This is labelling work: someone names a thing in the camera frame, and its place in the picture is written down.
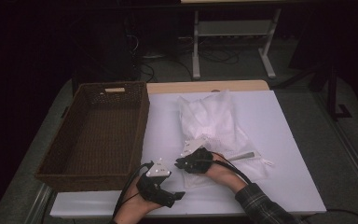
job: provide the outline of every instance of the white device part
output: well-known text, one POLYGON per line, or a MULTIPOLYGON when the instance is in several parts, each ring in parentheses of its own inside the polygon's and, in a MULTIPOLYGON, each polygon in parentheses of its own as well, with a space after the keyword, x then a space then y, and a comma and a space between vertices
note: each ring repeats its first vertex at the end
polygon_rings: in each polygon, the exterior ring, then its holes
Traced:
POLYGON ((193 140, 188 140, 185 143, 185 147, 183 148, 183 152, 180 154, 181 157, 186 157, 196 151, 199 147, 205 144, 204 138, 198 138, 193 140))
POLYGON ((167 169, 164 165, 162 158, 159 159, 154 165, 147 171, 147 177, 155 177, 155 176, 169 176, 171 171, 167 169))

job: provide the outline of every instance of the plaid shirt sleeve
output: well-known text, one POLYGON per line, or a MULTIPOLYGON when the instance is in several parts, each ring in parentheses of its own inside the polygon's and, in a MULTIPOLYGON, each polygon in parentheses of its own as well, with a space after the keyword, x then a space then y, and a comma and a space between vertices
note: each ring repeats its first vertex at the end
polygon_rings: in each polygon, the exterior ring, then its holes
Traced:
POLYGON ((302 223, 273 202, 257 184, 252 183, 235 195, 246 215, 260 224, 302 223))

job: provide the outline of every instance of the person's right hand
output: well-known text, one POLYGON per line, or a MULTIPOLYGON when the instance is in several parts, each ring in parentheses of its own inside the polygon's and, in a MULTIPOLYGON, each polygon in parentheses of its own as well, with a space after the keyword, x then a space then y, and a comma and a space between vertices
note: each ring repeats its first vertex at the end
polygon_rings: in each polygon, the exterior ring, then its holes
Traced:
MULTIPOLYGON (((214 153, 213 160, 226 162, 222 155, 219 156, 214 153)), ((229 187, 234 193, 237 193, 240 189, 247 186, 233 171, 219 164, 213 163, 205 175, 210 177, 217 184, 229 187)))

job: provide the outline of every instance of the person's left hand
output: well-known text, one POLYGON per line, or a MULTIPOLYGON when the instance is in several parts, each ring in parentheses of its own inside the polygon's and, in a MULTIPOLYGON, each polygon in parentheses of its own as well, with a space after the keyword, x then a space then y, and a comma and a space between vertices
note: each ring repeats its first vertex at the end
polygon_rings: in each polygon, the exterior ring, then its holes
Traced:
POLYGON ((147 213, 161 207, 160 204, 146 201, 136 188, 140 176, 136 177, 123 198, 123 204, 113 220, 117 224, 138 223, 147 213))

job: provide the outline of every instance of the white metal stand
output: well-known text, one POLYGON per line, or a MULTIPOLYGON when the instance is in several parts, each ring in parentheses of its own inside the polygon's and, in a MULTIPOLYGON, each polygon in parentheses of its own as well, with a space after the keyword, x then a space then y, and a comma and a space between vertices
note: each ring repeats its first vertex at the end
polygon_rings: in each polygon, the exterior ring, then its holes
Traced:
POLYGON ((275 72, 269 62, 269 46, 274 36, 281 9, 275 10, 272 20, 263 21, 199 21, 199 12, 194 15, 193 78, 200 79, 199 36, 215 35, 266 35, 267 41, 259 54, 269 78, 275 78, 275 72))

